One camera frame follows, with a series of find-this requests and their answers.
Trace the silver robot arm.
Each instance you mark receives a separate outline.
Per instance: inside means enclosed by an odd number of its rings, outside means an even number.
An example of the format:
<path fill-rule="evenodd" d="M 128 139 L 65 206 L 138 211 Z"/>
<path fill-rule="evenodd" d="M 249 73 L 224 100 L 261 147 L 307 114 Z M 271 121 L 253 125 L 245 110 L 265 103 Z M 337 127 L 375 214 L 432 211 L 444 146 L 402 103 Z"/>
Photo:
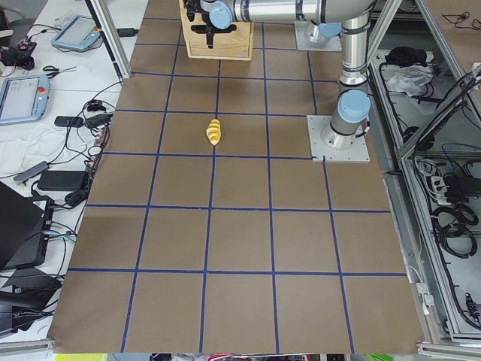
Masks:
<path fill-rule="evenodd" d="M 311 21 L 341 23 L 343 40 L 366 43 L 372 1 L 195 1 L 209 23 L 225 29 L 233 22 Z"/>
<path fill-rule="evenodd" d="M 332 131 L 329 142 L 338 150 L 346 150 L 352 145 L 371 108 L 366 88 L 369 26 L 366 12 L 342 22 L 340 94 L 329 125 Z"/>

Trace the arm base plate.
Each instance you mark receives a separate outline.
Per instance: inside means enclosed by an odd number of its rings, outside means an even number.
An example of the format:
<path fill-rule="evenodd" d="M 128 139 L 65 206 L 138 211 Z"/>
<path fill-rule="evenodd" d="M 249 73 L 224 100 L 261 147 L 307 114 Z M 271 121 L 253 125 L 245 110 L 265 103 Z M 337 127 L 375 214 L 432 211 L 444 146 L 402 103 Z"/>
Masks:
<path fill-rule="evenodd" d="M 297 50 L 335 52 L 342 51 L 340 34 L 341 23 L 321 23 L 316 25 L 312 22 L 294 23 Z"/>
<path fill-rule="evenodd" d="M 354 135 L 339 135 L 331 128 L 331 116 L 308 115 L 307 129 L 314 162 L 370 162 L 362 125 Z"/>

